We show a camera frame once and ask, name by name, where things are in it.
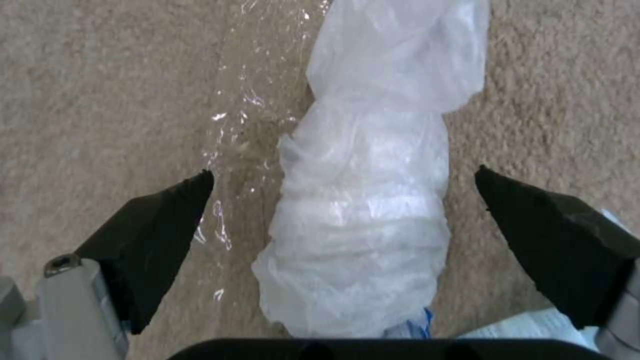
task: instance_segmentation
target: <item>white plastic bag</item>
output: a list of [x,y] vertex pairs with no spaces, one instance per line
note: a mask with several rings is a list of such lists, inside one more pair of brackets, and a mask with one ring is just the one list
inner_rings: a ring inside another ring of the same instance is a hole
[[365,338],[424,316],[449,243],[442,113],[484,85],[488,18],[487,0],[334,0],[252,266],[269,320]]

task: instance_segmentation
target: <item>clear plastic wrap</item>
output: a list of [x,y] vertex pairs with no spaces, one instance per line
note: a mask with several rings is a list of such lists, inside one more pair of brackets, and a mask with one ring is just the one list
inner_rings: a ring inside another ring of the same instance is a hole
[[424,316],[445,265],[442,114],[484,85],[487,0],[335,0],[280,141],[271,243],[252,268],[293,336],[378,337]]

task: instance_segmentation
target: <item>plastic bag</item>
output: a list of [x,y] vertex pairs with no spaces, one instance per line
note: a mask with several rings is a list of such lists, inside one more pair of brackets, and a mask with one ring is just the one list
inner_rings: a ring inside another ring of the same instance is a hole
[[484,86],[487,0],[334,0],[316,97],[280,141],[260,306],[293,336],[379,337],[423,316],[445,265],[442,113]]

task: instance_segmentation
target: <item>wrapped object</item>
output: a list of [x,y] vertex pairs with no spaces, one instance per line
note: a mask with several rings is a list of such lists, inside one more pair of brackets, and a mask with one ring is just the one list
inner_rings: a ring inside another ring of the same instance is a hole
[[487,0],[334,0],[252,266],[267,319],[368,338],[424,316],[449,244],[442,114],[484,86],[488,18]]

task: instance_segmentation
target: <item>beige carpet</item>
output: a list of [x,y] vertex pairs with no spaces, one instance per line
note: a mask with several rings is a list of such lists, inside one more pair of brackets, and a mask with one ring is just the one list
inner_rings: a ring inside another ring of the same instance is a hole
[[[0,1],[0,272],[32,297],[42,265],[127,199],[209,164],[206,241],[193,242],[130,358],[283,335],[257,307],[249,265],[278,197],[277,138],[311,102],[304,68],[327,6]],[[439,336],[545,305],[484,211],[472,179],[481,163],[640,233],[640,3],[492,6],[486,90],[447,116],[453,237],[433,304]]]

